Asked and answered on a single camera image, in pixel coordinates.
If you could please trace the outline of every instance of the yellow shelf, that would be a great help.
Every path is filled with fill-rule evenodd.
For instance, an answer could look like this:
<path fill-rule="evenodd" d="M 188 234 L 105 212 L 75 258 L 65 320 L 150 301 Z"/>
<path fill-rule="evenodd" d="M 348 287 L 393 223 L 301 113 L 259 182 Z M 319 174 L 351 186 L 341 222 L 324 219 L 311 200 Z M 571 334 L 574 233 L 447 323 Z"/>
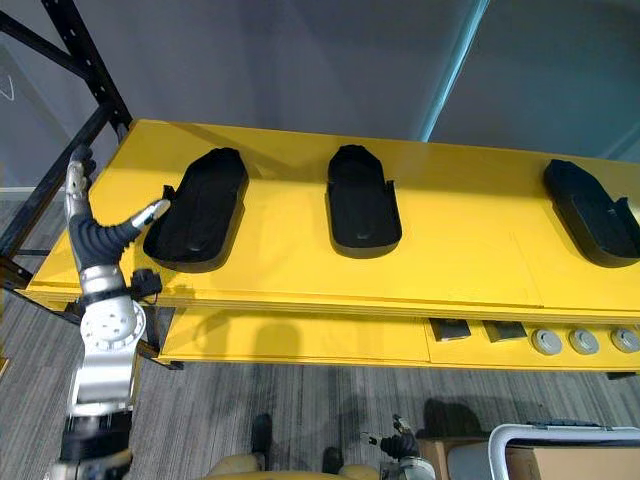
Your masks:
<path fill-rule="evenodd" d="M 423 322 L 250 310 L 178 309 L 160 361 L 424 366 Z"/>
<path fill-rule="evenodd" d="M 539 325 L 525 324 L 530 336 Z M 551 325 L 563 350 L 547 356 L 529 338 L 491 343 L 482 322 L 471 336 L 437 342 L 428 320 L 249 310 L 178 309 L 159 360 L 348 364 L 526 370 L 640 370 L 640 353 L 616 349 L 612 327 L 588 327 L 600 344 L 580 355 L 569 344 L 576 325 Z"/>
<path fill-rule="evenodd" d="M 366 146 L 396 184 L 403 237 L 380 258 L 342 257 L 329 240 L 326 169 L 349 143 Z M 127 276 L 143 267 L 160 272 L 159 305 L 565 323 L 640 318 L 640 265 L 607 269 L 585 260 L 541 181 L 550 158 L 571 159 L 612 196 L 630 196 L 638 213 L 639 165 L 140 120 L 91 190 L 96 217 L 122 221 L 163 185 L 177 187 L 193 160 L 223 146 L 240 151 L 250 175 L 226 264 L 172 272 L 144 255 L 142 239 L 123 256 Z M 66 233 L 25 294 L 51 305 L 80 294 Z"/>

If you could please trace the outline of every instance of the black shoe insole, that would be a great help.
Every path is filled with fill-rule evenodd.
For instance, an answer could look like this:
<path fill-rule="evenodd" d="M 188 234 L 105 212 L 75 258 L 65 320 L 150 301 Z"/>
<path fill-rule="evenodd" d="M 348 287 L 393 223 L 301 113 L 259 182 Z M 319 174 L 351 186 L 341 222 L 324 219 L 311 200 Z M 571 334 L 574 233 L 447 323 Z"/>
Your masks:
<path fill-rule="evenodd" d="M 171 207 L 149 230 L 144 252 L 180 272 L 206 272 L 228 257 L 244 205 L 247 171 L 240 154 L 217 148 L 193 162 Z"/>
<path fill-rule="evenodd" d="M 640 227 L 626 198 L 614 202 L 598 180 L 572 162 L 551 160 L 544 182 L 582 253 L 604 267 L 640 260 Z"/>
<path fill-rule="evenodd" d="M 327 203 L 335 250 L 372 258 L 395 248 L 402 237 L 393 181 L 380 161 L 360 145 L 345 145 L 329 162 Z"/>

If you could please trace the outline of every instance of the round metal disc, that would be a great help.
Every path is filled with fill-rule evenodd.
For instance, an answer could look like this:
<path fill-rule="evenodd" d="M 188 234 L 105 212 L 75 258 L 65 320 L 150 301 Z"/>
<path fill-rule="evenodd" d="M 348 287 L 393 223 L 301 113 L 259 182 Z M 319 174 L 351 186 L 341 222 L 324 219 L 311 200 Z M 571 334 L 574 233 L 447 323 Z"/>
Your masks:
<path fill-rule="evenodd" d="M 593 333 L 584 328 L 579 328 L 571 332 L 569 342 L 571 342 L 573 349 L 582 355 L 593 355 L 600 350 L 598 339 Z"/>
<path fill-rule="evenodd" d="M 628 328 L 618 328 L 611 334 L 611 341 L 624 353 L 640 352 L 640 338 Z"/>
<path fill-rule="evenodd" d="M 562 340 L 551 330 L 544 328 L 536 330 L 531 340 L 536 350 L 545 355 L 557 355 L 562 351 Z"/>

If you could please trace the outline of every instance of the black metal rack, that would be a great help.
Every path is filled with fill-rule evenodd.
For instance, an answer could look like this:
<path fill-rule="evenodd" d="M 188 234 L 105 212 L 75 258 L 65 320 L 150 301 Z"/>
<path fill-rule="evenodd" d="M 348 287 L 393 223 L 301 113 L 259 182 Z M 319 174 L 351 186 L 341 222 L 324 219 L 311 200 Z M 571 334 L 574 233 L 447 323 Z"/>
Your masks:
<path fill-rule="evenodd" d="M 128 131 L 132 117 L 73 0 L 42 0 L 42 5 L 69 53 L 45 40 L 3 11 L 0 11 L 0 30 L 82 78 L 98 106 L 53 162 L 53 165 L 2 233 L 0 237 L 0 281 L 2 281 L 2 288 L 13 295 L 36 305 L 38 308 L 47 310 L 67 322 L 80 325 L 80 316 L 74 304 L 69 304 L 65 312 L 54 312 L 17 292 L 17 290 L 25 289 L 29 285 L 33 274 L 18 265 L 13 258 L 18 253 L 26 255 L 47 255 L 49 253 L 48 250 L 20 250 L 20 247 L 62 186 L 71 153 L 79 145 L 90 146 L 107 123 L 111 124 L 118 140 L 121 140 Z M 149 321 L 147 325 L 147 338 L 151 340 L 151 343 L 140 341 L 138 353 L 145 358 L 155 359 L 159 354 L 159 342 L 154 322 Z M 169 368 L 180 368 L 180 365 L 172 364 Z"/>

